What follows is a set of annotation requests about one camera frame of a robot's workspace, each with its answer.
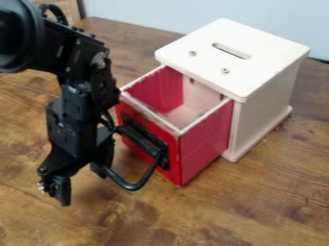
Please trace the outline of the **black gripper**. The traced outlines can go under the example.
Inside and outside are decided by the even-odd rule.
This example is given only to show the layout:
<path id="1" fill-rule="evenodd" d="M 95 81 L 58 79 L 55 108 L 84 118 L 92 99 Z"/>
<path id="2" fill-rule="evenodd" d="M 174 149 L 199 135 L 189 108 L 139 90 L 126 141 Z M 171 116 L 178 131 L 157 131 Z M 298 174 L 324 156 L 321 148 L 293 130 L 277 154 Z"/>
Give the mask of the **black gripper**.
<path id="1" fill-rule="evenodd" d="M 71 177 L 90 165 L 102 178 L 102 167 L 112 167 L 114 132 L 87 95 L 63 96 L 47 105 L 50 154 L 38 168 L 39 188 L 63 207 L 71 205 Z"/>

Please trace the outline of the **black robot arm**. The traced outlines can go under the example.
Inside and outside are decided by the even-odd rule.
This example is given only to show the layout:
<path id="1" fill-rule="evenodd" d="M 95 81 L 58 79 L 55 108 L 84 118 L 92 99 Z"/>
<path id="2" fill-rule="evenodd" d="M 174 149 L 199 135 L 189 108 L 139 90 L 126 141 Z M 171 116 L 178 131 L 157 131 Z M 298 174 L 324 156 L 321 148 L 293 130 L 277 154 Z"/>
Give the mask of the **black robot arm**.
<path id="1" fill-rule="evenodd" d="M 54 4 L 0 0 L 0 73 L 27 69 L 56 76 L 62 96 L 47 105 L 50 154 L 38 168 L 40 190 L 67 207 L 71 177 L 92 171 L 114 153 L 115 122 L 110 108 L 119 89 L 111 72 L 110 48 L 68 24 Z"/>

